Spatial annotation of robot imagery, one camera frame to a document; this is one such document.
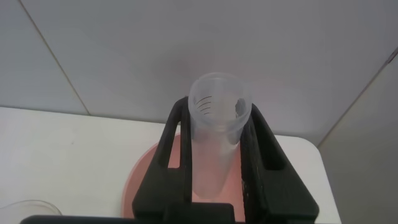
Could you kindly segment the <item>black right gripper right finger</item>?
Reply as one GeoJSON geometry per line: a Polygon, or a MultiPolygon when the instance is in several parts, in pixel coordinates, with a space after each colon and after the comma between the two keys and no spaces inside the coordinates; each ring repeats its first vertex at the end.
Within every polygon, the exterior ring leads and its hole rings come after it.
{"type": "Polygon", "coordinates": [[[319,206],[256,105],[240,138],[247,223],[313,223],[319,206]]]}

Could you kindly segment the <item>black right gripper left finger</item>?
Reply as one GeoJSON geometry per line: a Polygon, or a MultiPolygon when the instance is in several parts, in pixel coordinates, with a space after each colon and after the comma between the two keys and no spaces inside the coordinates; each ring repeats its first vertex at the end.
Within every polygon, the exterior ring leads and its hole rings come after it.
{"type": "Polygon", "coordinates": [[[135,218],[162,218],[173,204],[192,203],[192,140],[188,98],[172,107],[157,149],[132,201],[135,218]],[[180,126],[178,168],[169,168],[175,131],[180,126]]]}

